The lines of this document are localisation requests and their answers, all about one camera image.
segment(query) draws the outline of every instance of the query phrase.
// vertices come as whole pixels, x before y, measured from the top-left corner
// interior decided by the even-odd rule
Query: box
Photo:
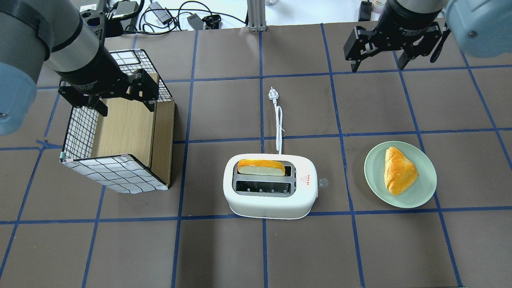
[[[144,50],[111,52],[123,72],[158,75]],[[86,107],[71,110],[60,161],[121,193],[167,190],[174,132],[174,99],[161,79],[155,111],[122,98],[103,100],[108,117]]]

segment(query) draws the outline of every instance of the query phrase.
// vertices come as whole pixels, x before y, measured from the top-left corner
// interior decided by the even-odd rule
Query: toaster cord
[[[283,109],[281,106],[278,106],[278,98],[279,93],[274,89],[274,87],[270,87],[270,91],[268,92],[268,98],[272,100],[272,103],[274,103],[274,110],[275,110],[275,128],[276,128],[276,134],[275,134],[275,148],[279,152],[279,154],[282,154],[282,147],[283,147]]]

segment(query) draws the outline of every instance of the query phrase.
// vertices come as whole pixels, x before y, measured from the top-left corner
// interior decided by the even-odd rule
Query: warning label
[[[302,182],[304,182],[306,185],[309,185],[309,174],[308,176],[304,176],[301,178]]]

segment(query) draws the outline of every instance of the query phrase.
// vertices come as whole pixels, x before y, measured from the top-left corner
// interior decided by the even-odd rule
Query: croissant
[[[414,163],[396,147],[386,150],[386,166],[384,183],[388,192],[398,196],[407,190],[418,178],[418,170]]]

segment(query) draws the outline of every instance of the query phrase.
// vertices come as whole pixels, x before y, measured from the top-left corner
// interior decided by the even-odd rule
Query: blue tape line
[[[393,57],[395,58],[396,67],[398,68],[398,58],[396,56],[396,52],[393,51]],[[418,136],[419,146],[423,152],[425,152],[425,147],[423,146],[423,139],[421,138],[421,133],[418,127],[418,121],[416,121],[416,115],[414,114],[413,105],[411,103],[411,98],[409,97],[409,92],[407,91],[406,81],[403,79],[402,71],[398,71],[398,75],[400,76],[400,82],[402,83],[403,92],[406,96],[407,105],[409,106],[409,111],[411,112],[411,117],[414,123],[414,129],[416,130],[416,135]]]
[[[47,220],[20,220],[19,224],[65,224],[65,223],[94,223],[95,219],[47,219]]]
[[[164,217],[133,217],[133,218],[102,218],[100,223],[117,223],[117,222],[149,222],[149,221],[176,221],[180,219],[178,216]]]
[[[5,147],[0,148],[0,151],[18,151],[18,150],[39,150],[40,147]]]
[[[329,73],[303,73],[303,74],[281,74],[281,75],[262,75],[262,78],[287,78],[287,77],[310,77],[310,76],[327,76]]]
[[[503,150],[503,153],[505,154],[505,158],[507,159],[508,166],[512,170],[512,161],[510,160],[510,155],[508,154],[507,148],[505,147],[505,143],[503,142],[500,132],[498,131],[496,122],[494,121],[493,116],[490,113],[489,107],[487,106],[487,103],[485,102],[482,91],[480,90],[480,87],[478,86],[478,83],[475,79],[475,76],[473,75],[473,71],[471,70],[469,63],[467,62],[466,56],[462,52],[460,52],[460,54],[462,55],[462,58],[464,59],[464,62],[466,63],[467,71],[470,73],[471,80],[473,81],[473,84],[475,85],[475,89],[477,90],[478,96],[480,97],[480,100],[482,101],[483,107],[485,108],[485,112],[487,113],[487,116],[489,117],[490,123],[493,125],[494,132],[496,133],[496,136],[498,137],[498,141],[500,142],[501,149]]]
[[[189,140],[183,141],[184,143],[213,143],[213,142],[239,142],[239,141],[255,141],[260,140],[260,137],[247,137],[247,138],[223,138],[223,139],[203,139],[203,140]]]
[[[393,51],[393,57],[395,58],[396,67],[398,68],[398,58],[396,56],[396,52],[395,51]],[[419,145],[421,147],[421,150],[424,153],[426,153],[425,152],[425,147],[423,145],[423,140],[421,138],[421,133],[419,131],[418,122],[416,121],[416,116],[414,115],[414,109],[413,109],[413,106],[412,106],[412,103],[411,103],[411,99],[410,99],[409,93],[407,91],[406,82],[403,79],[402,71],[398,71],[398,74],[400,75],[400,81],[402,82],[403,91],[404,91],[404,93],[406,95],[407,104],[409,105],[409,110],[411,111],[411,116],[412,116],[412,119],[413,119],[414,128],[416,129],[416,134],[418,136]],[[452,250],[452,244],[450,242],[450,237],[448,235],[448,230],[446,228],[446,223],[444,222],[443,212],[441,210],[441,205],[439,203],[439,199],[437,198],[437,192],[434,192],[434,199],[436,201],[436,208],[437,208],[437,212],[438,212],[438,215],[439,215],[439,220],[441,222],[441,227],[443,229],[444,239],[446,241],[446,247],[447,247],[448,253],[450,255],[450,260],[452,261],[452,267],[453,267],[453,271],[454,271],[454,274],[455,274],[455,278],[457,279],[457,284],[459,286],[462,286],[462,282],[461,282],[460,276],[459,276],[459,270],[457,269],[457,262],[455,261],[455,256],[454,256],[453,250]]]
[[[135,34],[135,36],[133,37],[132,49],[135,49],[135,47],[137,47],[137,36],[138,36],[138,34]]]
[[[43,147],[41,147],[41,149],[39,150],[39,155],[37,156],[34,169],[32,170],[32,174],[30,175],[29,183],[27,184],[27,188],[25,189],[22,204],[19,207],[18,216],[16,217],[16,222],[14,224],[14,228],[12,229],[11,238],[9,239],[9,243],[7,244],[7,248],[5,250],[4,259],[2,260],[2,266],[0,266],[0,279],[2,278],[2,274],[4,273],[5,263],[7,262],[7,257],[9,257],[9,252],[11,251],[12,242],[14,241],[14,235],[16,235],[16,230],[18,229],[19,221],[22,218],[23,209],[25,208],[25,203],[27,202],[27,198],[29,196],[30,187],[32,186],[32,181],[34,180],[34,176],[37,171],[37,167],[39,166],[39,162],[41,161],[41,156],[44,150],[45,146],[43,145]]]
[[[309,138],[335,138],[335,137],[339,137],[339,135],[338,134],[296,135],[296,136],[283,136],[283,139],[309,139]]]
[[[329,46],[327,45],[327,38],[325,36],[325,29],[324,24],[320,24],[320,28],[322,30],[322,38],[324,39],[324,46],[325,46],[325,53],[327,56],[327,65],[329,66],[329,78],[331,80],[331,92],[332,92],[332,100],[334,103],[334,113],[336,114],[336,124],[338,125],[338,136],[339,136],[339,144],[342,151],[342,160],[343,160],[343,170],[345,173],[345,185],[347,186],[347,197],[349,201],[349,207],[350,212],[354,212],[354,204],[352,203],[352,198],[350,197],[350,185],[347,177],[347,158],[345,155],[345,143],[343,141],[343,131],[342,126],[339,120],[339,110],[338,110],[338,102],[336,100],[336,89],[334,87],[334,78],[332,73],[332,65],[331,65],[331,56],[329,55]],[[357,235],[357,224],[355,221],[355,215],[351,215],[352,218],[352,232],[354,234],[354,246],[355,246],[355,252],[356,252],[356,258],[357,258],[357,267],[359,270],[359,280],[361,282],[362,288],[365,288],[365,277],[362,270],[362,259],[361,259],[361,252],[359,248],[359,236]]]
[[[181,176],[180,186],[180,202],[178,205],[178,220],[176,223],[176,236],[174,240],[174,256],[173,256],[173,272],[171,277],[171,287],[176,287],[176,270],[178,268],[178,249],[180,245],[180,232],[181,232],[181,214],[183,211],[183,195],[185,191],[185,175],[187,169],[187,158],[188,158],[188,144],[186,143],[190,138],[190,119],[192,116],[192,98],[194,94],[194,76],[196,74],[196,56],[197,56],[197,40],[199,32],[196,30],[194,39],[194,55],[192,57],[192,72],[190,75],[190,95],[188,97],[188,115],[187,115],[187,130],[185,133],[185,152],[183,155],[183,169]]]
[[[396,132],[368,132],[368,133],[345,133],[344,137],[354,136],[381,136],[381,135],[408,135],[416,134],[416,131],[396,131]]]
[[[421,134],[444,134],[444,133],[468,133],[468,132],[491,132],[491,128],[482,129],[460,129],[460,130],[425,130],[420,131]]]
[[[195,82],[207,82],[207,81],[226,81],[226,80],[247,80],[247,79],[258,79],[259,76],[240,76],[240,77],[221,77],[221,78],[199,78],[194,79]]]
[[[512,206],[483,206],[483,207],[453,207],[441,208],[442,212],[472,212],[472,211],[501,211],[512,210]],[[323,211],[310,212],[307,217],[312,216],[344,216],[344,215],[376,215],[376,214],[408,214],[408,213],[436,213],[438,209],[396,209],[396,210],[361,210],[361,211]],[[134,218],[100,218],[98,222],[116,223],[116,222],[145,222],[145,221],[182,221],[192,220],[212,220],[212,219],[235,219],[244,218],[237,214],[221,214],[221,215],[202,215],[202,216],[162,216],[162,217],[134,217]],[[20,225],[26,224],[62,224],[62,223],[94,223],[95,219],[48,219],[48,220],[11,220],[0,221],[0,225],[13,225],[17,222]]]
[[[470,66],[469,63],[466,61],[464,61],[466,63],[466,67],[471,67],[471,69],[488,69],[488,68],[510,68],[512,67],[512,65],[485,65],[485,66]]]
[[[103,205],[103,197],[105,195],[105,186],[101,187],[101,193],[99,195],[98,210],[96,211],[96,219],[94,220],[93,235],[91,236],[91,244],[89,246],[89,253],[87,254],[86,268],[83,272],[82,288],[86,287],[87,276],[89,274],[89,266],[91,265],[91,258],[93,256],[94,241],[96,240],[96,232],[98,231],[98,220],[101,214],[101,206]]]
[[[499,211],[499,210],[512,210],[512,206],[488,206],[488,207],[455,207],[455,208],[441,208],[443,212],[467,212],[467,211]]]
[[[268,288],[268,262],[267,262],[267,219],[262,221],[263,227],[263,286]]]
[[[508,68],[512,67],[512,65],[492,65],[492,66],[474,66],[471,69],[486,69],[486,68]],[[466,70],[467,67],[432,67],[432,68],[410,68],[403,69],[402,72],[417,72],[417,71],[444,71],[444,70]],[[367,71],[357,71],[356,74],[372,74],[372,73],[393,73],[400,72],[398,69],[384,69],[384,70],[367,70]],[[276,74],[276,75],[260,75],[256,76],[241,76],[241,77],[224,77],[224,78],[199,78],[194,81],[217,81],[217,80],[238,80],[238,79],[257,79],[257,78],[286,78],[286,77],[310,77],[310,76],[327,76],[330,73],[302,73],[302,74]],[[332,72],[332,75],[344,75],[344,74],[353,74],[352,71],[337,71]],[[180,79],[180,80],[164,80],[164,83],[179,83],[179,82],[190,82],[190,79]],[[48,89],[57,89],[58,87],[48,87]]]
[[[459,269],[457,268],[457,261],[455,261],[455,255],[453,254],[452,243],[450,241],[450,237],[448,235],[448,229],[446,228],[446,222],[444,222],[444,216],[441,209],[441,204],[439,203],[439,198],[437,197],[437,191],[434,193],[434,200],[436,201],[436,206],[439,211],[439,220],[441,221],[441,227],[443,229],[444,239],[446,241],[446,248],[448,249],[448,254],[450,255],[450,261],[452,262],[453,271],[455,274],[455,279],[457,280],[457,286],[462,287],[462,281],[460,279]]]
[[[357,71],[355,74],[372,74],[372,73],[389,73],[389,72],[398,72],[396,69],[387,69],[387,70],[367,70],[367,71]],[[332,72],[333,75],[346,75],[346,74],[354,74],[352,71],[340,71],[340,72]]]
[[[50,90],[50,89],[59,89],[58,86],[49,86],[49,87],[37,87],[37,90]]]
[[[343,215],[353,215],[352,211],[332,211],[332,212],[309,212],[307,215],[309,216],[343,216]]]
[[[51,143],[48,143],[47,140],[41,141],[41,140],[36,139],[35,142],[38,144],[44,145],[45,149],[49,149],[49,150],[62,149],[62,145],[51,144]]]
[[[243,218],[237,214],[221,214],[221,215],[200,215],[200,216],[182,216],[182,221],[189,220],[213,220],[213,219],[234,219],[234,218]]]
[[[264,113],[263,113],[263,36],[262,32],[258,31],[258,48],[260,55],[260,141],[261,153],[265,153],[265,126],[264,126]],[[267,264],[267,220],[262,220],[262,235],[263,235],[263,286],[268,288],[268,264]]]
[[[258,31],[258,49],[260,55],[260,77],[263,77],[263,42],[262,32]],[[264,125],[264,113],[263,113],[263,78],[260,78],[260,141],[261,141],[261,153],[265,153],[265,125]]]
[[[182,83],[182,82],[190,82],[190,79],[184,80],[165,80],[164,83]]]
[[[512,128],[498,128],[499,131],[512,131]],[[422,130],[420,134],[446,134],[446,133],[471,133],[471,132],[492,132],[493,128],[483,129],[461,129],[461,130]],[[411,135],[416,134],[416,131],[392,131],[392,132],[365,132],[365,133],[343,133],[343,137],[359,137],[359,136],[386,136],[386,135]],[[310,139],[310,138],[334,138],[339,137],[338,134],[319,134],[319,135],[287,135],[283,136],[283,139]],[[274,136],[265,136],[265,140],[273,140]],[[260,140],[259,137],[249,138],[223,138],[223,139],[200,139],[200,140],[177,140],[173,144],[185,144],[185,143],[212,143],[212,142],[237,142],[237,141],[255,141]],[[22,150],[22,148],[0,148],[6,150]]]
[[[437,209],[398,209],[398,210],[364,210],[354,211],[356,215],[378,215],[378,214],[409,214],[409,213],[437,213]]]
[[[52,125],[53,115],[55,115],[55,110],[57,110],[57,104],[59,102],[60,94],[57,93],[57,97],[55,97],[55,103],[53,104],[52,114],[50,114],[50,119],[48,119],[48,125],[46,125],[45,134],[43,137],[48,136],[48,132],[50,131],[50,126]]]

